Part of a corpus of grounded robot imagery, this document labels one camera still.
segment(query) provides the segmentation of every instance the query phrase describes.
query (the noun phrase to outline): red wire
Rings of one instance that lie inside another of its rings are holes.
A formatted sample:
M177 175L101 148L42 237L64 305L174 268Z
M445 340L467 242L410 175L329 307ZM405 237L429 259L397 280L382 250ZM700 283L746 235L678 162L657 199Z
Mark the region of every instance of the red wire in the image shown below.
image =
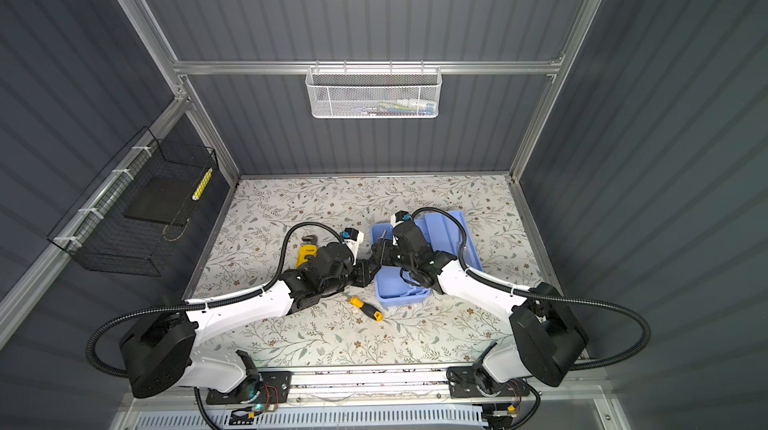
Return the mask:
M514 380L510 380L509 382L513 383L514 386L518 387L518 390L520 389L520 386ZM515 404L515 406L519 406L520 403L523 401L522 397L520 397L518 393L514 391L514 388L511 385L509 385L509 383L507 383L507 387L509 387L509 389L512 390L512 392L514 393L514 396L517 397L518 399L518 402Z
M270 390L267 388L267 385L264 385L264 389L266 390L266 405L264 405L264 412L270 407Z
M264 387L272 388L275 391L275 410L277 410L277 407L280 406L280 402L279 402L280 395L277 393L277 388L274 388L273 386L266 385L266 384L264 384ZM267 396L267 398L269 398L269 396L270 396L269 390L266 391L266 396Z

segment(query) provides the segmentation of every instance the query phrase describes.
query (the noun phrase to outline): mounting plate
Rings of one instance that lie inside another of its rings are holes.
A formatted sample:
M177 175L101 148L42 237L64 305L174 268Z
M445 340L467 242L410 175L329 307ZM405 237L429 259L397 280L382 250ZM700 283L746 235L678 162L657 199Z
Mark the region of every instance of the mounting plate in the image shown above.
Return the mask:
M260 372L262 381L277 389L277 402L285 403L288 401L288 391L290 390L291 372ZM270 390L270 405L274 403L274 392ZM216 390L209 390L205 402L207 405L241 405L235 392L221 393ZM266 393L262 392L254 403L266 404Z
M483 398L488 397L483 395L475 385L475 377L473 376L474 370L469 365L448 367L446 375L451 376L448 378L448 387L451 391L451 398ZM494 397L525 397L530 392L523 386L515 386L513 383L508 386L504 386L502 390Z

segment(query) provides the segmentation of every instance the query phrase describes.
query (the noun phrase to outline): screwdriver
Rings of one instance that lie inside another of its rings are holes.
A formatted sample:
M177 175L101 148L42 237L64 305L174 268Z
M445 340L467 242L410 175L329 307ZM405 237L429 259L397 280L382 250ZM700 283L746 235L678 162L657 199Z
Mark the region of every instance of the screwdriver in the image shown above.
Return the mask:
M382 319L384 318L384 314L379 312L379 309L377 309L370 303L365 303L357 297L350 297L349 295L347 296L350 298L350 303L352 305L362 310L363 313L365 313L368 317L371 317L373 320L376 320L377 322L381 322Z

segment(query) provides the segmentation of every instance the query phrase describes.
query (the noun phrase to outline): aluminum frame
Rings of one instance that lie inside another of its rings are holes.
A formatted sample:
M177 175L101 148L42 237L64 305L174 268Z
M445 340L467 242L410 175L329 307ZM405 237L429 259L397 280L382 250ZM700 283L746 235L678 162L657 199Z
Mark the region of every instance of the aluminum frame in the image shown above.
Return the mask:
M531 159L536 142L538 142L539 137L542 135L544 125L547 123L565 81L571 73L573 64L581 51L581 46L587 38L589 29L602 2L603 0L584 0L581 3L576 20L571 27L571 32L569 32L568 38L565 41L560 71L544 90L542 100L531 119L531 123L528 125L528 129L525 131L525 136L520 144L517 155L514 157L512 166L509 168L509 173L515 181L520 180L525 166L528 165L528 161Z
M221 205L221 210L219 210L219 215L216 217L214 228L210 231L208 240L205 242L205 247L203 247L203 252L200 254L200 258L197 259L197 265L195 266L194 272L192 272L192 277L190 277L190 280L187 283L187 288L184 290L184 294L181 297L182 300L192 297L195 288L197 287L197 282L200 281L200 276L203 275L203 269L205 268L205 264L208 262L210 252L214 249L214 244L216 243L216 238L219 236L219 231L224 225L226 213L230 211L232 199L235 196L236 190L237 186L230 187L230 191L226 194L224 203Z
M547 75L560 71L559 60L543 61L429 61L429 62L346 62L346 61L215 61L182 60L173 64L180 75L264 75L303 76L318 67L330 73L421 73L440 70L443 75Z
M269 174L242 175L241 180L263 180L268 178L363 178L363 177L436 177L442 175L501 175L504 171L447 171L447 172L352 172L350 174Z
M554 272L552 261L549 259L547 247L542 240L542 235L538 233L536 220L531 213L531 208L528 206L528 201L525 200L525 194L523 194L520 182L510 179L508 185L509 191L512 193L514 206L518 209L520 222L523 224L525 234L528 235L528 243L531 243L531 250L533 250L534 257L536 257L536 263L538 263L538 268L542 272L544 281L558 289L561 295L564 295L558 276Z
M120 162L114 168L126 168L128 164L144 151L139 147L149 145L153 139L153 134L157 138L165 137L170 129L176 125L176 122L184 114L189 104L186 96L174 98L149 128L150 131L146 131L139 138L134 147L120 159ZM83 207L92 207L117 179L118 173L110 172L110 175L101 182L101 185L86 200ZM85 219L85 213L77 212L64 225L60 235L72 235L83 219ZM22 275L22 278L8 291L0 302L0 348L5 346L5 343L11 338L71 259L68 253L50 243L24 275Z
M154 14L150 10L147 1L117 1L120 3L120 7L122 7L125 15L128 16L131 25L139 34L141 41L147 47L150 56L152 56L152 60L158 66L160 73L174 94L183 92L192 99L194 107L187 112L187 116L192 121L203 144L216 150L216 158L219 161L221 173L231 187L235 186L240 178L240 170L237 168L232 154L230 154L229 149L224 144L224 140L216 130L194 87L188 80L182 79L174 70L173 64L178 58L165 37L163 30L160 28L160 24L154 18Z
M504 397L452 399L446 379L447 367L455 364L402 364L370 366L325 366L272 368L294 372L292 388L284 408L334 406L424 405L440 403L482 404L508 402ZM566 376L558 387L548 387L535 378L531 384L542 400L592 400L607 430L629 430L626 418L602 368L586 370L578 376ZM237 406L208 407L209 413ZM115 430L132 430L138 416L152 412L194 410L194 397L188 388L171 388L160 395L133 399L127 393L113 426Z

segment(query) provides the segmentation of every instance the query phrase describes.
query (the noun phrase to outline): yellow object in basket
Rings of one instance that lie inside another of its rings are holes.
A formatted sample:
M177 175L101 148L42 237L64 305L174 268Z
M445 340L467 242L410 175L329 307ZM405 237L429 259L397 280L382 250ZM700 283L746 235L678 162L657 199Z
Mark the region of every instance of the yellow object in basket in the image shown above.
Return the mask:
M200 199L200 196L203 194L203 191L205 190L205 186L208 185L208 182L210 181L210 176L212 176L214 173L213 168L209 168L208 171L205 173L205 177L203 177L203 180L200 181L200 185L197 186L197 190L192 194L192 200L198 201Z

